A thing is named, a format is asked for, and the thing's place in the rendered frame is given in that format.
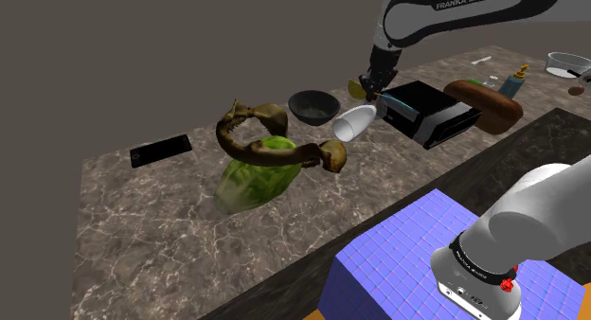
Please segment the white cup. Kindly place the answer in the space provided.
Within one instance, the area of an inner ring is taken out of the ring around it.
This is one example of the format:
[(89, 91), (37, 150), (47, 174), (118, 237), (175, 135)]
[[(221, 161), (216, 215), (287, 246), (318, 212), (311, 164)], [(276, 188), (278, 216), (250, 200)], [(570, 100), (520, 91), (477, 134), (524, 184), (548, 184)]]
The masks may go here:
[(376, 115), (377, 108), (371, 104), (349, 109), (333, 121), (333, 134), (342, 142), (350, 142), (374, 122)]

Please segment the black box appliance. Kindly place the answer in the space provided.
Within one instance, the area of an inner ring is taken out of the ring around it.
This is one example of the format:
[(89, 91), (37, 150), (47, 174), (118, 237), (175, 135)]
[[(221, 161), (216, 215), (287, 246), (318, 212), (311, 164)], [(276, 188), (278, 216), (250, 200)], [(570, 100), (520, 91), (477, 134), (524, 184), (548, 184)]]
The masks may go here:
[(414, 122), (387, 109), (384, 121), (430, 150), (475, 125), (481, 112), (420, 80), (382, 92), (419, 112)]

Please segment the dark grey bowl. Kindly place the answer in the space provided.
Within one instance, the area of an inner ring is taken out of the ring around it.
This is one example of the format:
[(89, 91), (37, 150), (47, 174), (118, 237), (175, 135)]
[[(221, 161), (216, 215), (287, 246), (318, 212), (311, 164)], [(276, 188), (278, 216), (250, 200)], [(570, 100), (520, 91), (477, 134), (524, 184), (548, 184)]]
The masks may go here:
[(317, 90), (305, 90), (293, 94), (288, 101), (292, 114), (300, 121), (321, 126), (340, 111), (340, 101), (333, 95)]

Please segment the brown bread loaf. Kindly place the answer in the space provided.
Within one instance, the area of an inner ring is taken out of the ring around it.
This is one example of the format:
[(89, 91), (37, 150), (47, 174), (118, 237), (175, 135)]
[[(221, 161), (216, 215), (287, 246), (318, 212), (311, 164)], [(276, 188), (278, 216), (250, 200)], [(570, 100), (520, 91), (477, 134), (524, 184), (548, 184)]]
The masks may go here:
[(468, 80), (454, 80), (444, 87), (443, 92), (480, 111), (475, 126), (492, 135), (505, 133), (524, 115), (518, 102)]

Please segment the blue soap dispenser bottle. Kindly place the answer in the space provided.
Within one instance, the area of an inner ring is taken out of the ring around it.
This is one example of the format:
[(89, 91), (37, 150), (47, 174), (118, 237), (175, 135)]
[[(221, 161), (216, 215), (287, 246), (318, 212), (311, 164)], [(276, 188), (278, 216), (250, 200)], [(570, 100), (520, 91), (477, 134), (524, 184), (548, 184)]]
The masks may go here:
[(523, 64), (519, 71), (515, 72), (513, 75), (508, 76), (501, 87), (498, 89), (498, 93), (509, 99), (514, 99), (516, 93), (520, 90), (523, 83), (525, 82), (525, 73), (527, 69), (528, 65)]

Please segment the brown jawbone skull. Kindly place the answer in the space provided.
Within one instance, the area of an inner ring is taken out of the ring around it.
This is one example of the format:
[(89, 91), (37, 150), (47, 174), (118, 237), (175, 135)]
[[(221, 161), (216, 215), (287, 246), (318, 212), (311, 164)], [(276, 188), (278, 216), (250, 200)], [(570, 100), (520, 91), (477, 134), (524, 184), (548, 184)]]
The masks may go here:
[(303, 168), (321, 165), (324, 170), (339, 173), (346, 165), (348, 155), (339, 140), (327, 140), (321, 144), (308, 143), (293, 149), (271, 149), (262, 140), (243, 146), (235, 142), (231, 132), (248, 118), (256, 118), (270, 135), (286, 138), (288, 116), (277, 104), (262, 104), (250, 108), (235, 99), (231, 109), (217, 122), (216, 137), (221, 148), (233, 159), (243, 163), (278, 167), (300, 164)]

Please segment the green lettuce head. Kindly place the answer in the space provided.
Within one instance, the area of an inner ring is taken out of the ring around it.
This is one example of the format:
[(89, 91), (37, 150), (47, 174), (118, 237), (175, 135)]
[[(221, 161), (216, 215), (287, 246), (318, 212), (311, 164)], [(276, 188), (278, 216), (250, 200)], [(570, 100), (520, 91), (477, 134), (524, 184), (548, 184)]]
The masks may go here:
[(213, 203), (226, 215), (257, 208), (281, 195), (301, 169), (300, 164), (263, 167), (233, 159), (214, 192)]

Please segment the grey pan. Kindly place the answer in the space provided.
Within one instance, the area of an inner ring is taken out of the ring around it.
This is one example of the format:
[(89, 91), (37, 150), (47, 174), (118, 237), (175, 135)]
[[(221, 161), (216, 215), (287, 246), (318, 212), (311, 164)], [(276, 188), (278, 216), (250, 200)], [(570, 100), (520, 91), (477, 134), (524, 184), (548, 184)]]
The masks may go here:
[(547, 54), (545, 69), (551, 75), (575, 79), (591, 69), (591, 59), (570, 53), (550, 52)]

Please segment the blue tiled robot stand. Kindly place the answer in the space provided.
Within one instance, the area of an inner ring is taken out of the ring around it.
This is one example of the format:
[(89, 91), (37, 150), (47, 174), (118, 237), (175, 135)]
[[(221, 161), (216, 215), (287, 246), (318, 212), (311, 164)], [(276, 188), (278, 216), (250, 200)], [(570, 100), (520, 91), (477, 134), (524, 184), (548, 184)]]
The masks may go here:
[[(477, 219), (434, 189), (355, 238), (337, 253), (318, 303), (325, 320), (489, 320), (443, 296), (432, 253)], [(522, 311), (513, 320), (591, 320), (584, 286), (545, 261), (528, 260), (515, 282)]]

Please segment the black phone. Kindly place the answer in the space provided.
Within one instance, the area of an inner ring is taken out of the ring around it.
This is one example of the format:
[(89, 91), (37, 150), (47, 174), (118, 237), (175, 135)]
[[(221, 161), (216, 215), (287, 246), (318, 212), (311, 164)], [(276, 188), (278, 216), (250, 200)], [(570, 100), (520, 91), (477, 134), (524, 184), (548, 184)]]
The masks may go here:
[(186, 134), (140, 146), (130, 150), (133, 169), (192, 150)]

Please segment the blue handled kitchen tool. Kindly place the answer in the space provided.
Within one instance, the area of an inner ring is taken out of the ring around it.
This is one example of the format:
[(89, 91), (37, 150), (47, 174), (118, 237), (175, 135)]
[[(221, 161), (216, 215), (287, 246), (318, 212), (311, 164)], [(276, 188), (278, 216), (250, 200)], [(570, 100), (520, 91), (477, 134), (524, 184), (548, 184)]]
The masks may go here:
[(406, 103), (402, 102), (399, 99), (394, 98), (390, 94), (378, 94), (378, 98), (376, 100), (376, 109), (377, 109), (377, 116), (384, 118), (387, 114), (387, 109), (390, 109), (396, 112), (398, 115), (401, 115), (408, 119), (411, 122), (414, 122), (419, 115), (419, 112), (407, 105)]

